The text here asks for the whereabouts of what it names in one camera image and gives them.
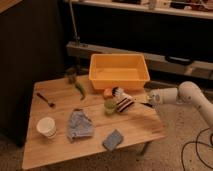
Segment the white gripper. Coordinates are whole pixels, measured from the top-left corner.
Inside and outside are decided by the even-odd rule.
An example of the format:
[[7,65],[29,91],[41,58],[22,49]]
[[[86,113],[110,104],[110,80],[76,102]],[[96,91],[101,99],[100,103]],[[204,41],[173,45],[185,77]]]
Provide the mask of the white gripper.
[[148,93],[151,105],[172,104],[177,101],[178,90],[176,88],[153,89]]

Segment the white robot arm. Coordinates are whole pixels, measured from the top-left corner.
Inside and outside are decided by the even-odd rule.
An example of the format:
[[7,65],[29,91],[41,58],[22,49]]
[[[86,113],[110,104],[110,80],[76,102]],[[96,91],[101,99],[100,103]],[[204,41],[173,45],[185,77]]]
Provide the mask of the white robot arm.
[[213,104],[201,89],[191,81],[182,82],[177,88],[153,89],[148,93],[152,105],[184,102],[193,105],[208,126],[213,129]]

